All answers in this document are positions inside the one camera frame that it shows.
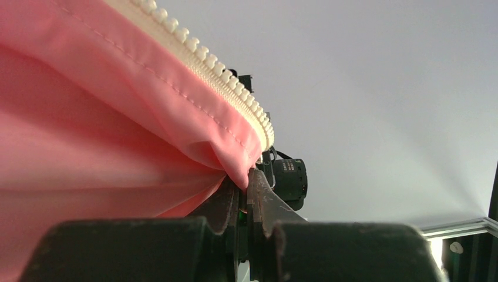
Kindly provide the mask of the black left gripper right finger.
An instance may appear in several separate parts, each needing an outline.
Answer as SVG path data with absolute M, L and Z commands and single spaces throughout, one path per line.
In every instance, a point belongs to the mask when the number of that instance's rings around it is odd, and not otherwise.
M 250 276 L 257 281 L 445 281 L 428 241 L 405 224 L 309 222 L 248 174 Z

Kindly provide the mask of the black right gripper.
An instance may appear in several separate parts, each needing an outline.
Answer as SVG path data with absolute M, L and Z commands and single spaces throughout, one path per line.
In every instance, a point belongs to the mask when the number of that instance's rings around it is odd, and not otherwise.
M 252 95 L 252 75 L 240 75 L 230 69 L 233 75 Z M 263 152 L 256 167 L 264 172 L 273 192 L 294 211 L 303 208 L 308 191 L 308 178 L 305 163 L 302 159 L 277 159 L 277 152 L 270 147 Z

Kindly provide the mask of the pink zip-up jacket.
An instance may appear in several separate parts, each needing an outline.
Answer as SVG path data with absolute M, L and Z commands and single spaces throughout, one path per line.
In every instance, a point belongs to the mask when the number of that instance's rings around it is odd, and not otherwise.
M 156 1 L 1 2 L 1 280 L 62 221 L 183 217 L 274 143 L 238 78 Z

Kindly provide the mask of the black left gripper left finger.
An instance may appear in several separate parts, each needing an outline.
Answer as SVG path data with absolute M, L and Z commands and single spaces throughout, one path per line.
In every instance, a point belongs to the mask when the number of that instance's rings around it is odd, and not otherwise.
M 187 217 L 66 221 L 21 281 L 236 281 L 240 192 L 230 179 Z

